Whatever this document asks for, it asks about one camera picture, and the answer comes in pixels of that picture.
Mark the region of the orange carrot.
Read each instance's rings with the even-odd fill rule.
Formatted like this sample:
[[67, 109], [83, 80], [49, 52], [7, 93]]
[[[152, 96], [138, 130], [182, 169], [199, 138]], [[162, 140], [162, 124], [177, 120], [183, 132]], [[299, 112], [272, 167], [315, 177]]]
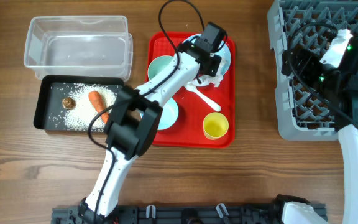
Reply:
[[[93, 90], [93, 91], [89, 92], [88, 98], [89, 98], [89, 101], [91, 102], [91, 104], [93, 105], [94, 109], [98, 113], [100, 113], [102, 110], [104, 110], [106, 108], [104, 101], [102, 99], [102, 96], [99, 94], [98, 91]], [[101, 119], [104, 123], [107, 123], [108, 119], [109, 119], [108, 113], [102, 114]]]

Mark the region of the yellow cup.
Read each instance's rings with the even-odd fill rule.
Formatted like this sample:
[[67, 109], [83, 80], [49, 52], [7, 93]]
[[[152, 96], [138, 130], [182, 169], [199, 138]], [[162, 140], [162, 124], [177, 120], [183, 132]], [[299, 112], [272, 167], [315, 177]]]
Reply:
[[204, 135], [210, 140], [223, 137], [228, 132], [228, 129], [229, 121], [222, 113], [210, 113], [203, 120]]

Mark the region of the white tissue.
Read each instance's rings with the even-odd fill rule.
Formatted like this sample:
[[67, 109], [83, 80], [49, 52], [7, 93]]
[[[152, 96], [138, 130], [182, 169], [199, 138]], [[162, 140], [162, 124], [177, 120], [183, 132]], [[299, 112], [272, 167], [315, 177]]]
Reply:
[[209, 75], [201, 75], [198, 78], [195, 78], [190, 83], [195, 86], [207, 86], [209, 84], [213, 84], [215, 88], [220, 85], [220, 82], [223, 80], [224, 75], [217, 75], [215, 77]]

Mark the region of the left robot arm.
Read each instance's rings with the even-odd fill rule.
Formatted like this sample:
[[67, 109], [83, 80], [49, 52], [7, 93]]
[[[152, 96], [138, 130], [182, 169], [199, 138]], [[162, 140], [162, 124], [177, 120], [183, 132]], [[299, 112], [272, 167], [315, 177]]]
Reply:
[[202, 40], [180, 43], [170, 63], [156, 76], [135, 89], [124, 86], [116, 102], [98, 113], [109, 115], [102, 146], [106, 157], [94, 189], [80, 205], [86, 223], [106, 223], [129, 169], [155, 139], [163, 106], [199, 74], [219, 74], [222, 58], [217, 52], [222, 47], [221, 42], [206, 44]]

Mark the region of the green bowl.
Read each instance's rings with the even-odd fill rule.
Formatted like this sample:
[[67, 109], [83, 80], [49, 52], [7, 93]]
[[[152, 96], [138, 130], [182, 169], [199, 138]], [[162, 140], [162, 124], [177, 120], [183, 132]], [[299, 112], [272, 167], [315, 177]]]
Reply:
[[147, 69], [148, 79], [151, 80], [173, 60], [173, 56], [163, 55], [155, 58]]

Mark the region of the light blue bowl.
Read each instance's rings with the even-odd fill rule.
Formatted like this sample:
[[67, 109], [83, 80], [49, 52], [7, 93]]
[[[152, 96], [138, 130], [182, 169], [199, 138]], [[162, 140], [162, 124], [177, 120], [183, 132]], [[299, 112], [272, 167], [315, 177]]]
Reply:
[[178, 119], [178, 115], [178, 105], [173, 98], [170, 98], [163, 106], [162, 116], [157, 130], [162, 131], [173, 126]]

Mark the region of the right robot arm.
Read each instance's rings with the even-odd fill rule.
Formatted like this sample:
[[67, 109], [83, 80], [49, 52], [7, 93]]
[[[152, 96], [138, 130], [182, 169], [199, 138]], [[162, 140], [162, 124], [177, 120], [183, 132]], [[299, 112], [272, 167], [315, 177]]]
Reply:
[[319, 57], [308, 50], [286, 50], [284, 73], [295, 73], [334, 116], [344, 162], [344, 223], [358, 223], [358, 37], [336, 37]]

